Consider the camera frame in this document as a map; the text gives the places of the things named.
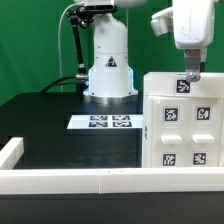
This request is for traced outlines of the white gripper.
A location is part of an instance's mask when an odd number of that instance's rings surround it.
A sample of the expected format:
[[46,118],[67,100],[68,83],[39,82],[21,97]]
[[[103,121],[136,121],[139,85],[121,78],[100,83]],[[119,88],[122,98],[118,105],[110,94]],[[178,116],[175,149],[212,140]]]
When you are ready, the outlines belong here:
[[186,80],[200,80],[201,50],[214,36],[216,0],[172,0],[175,45],[184,51]]

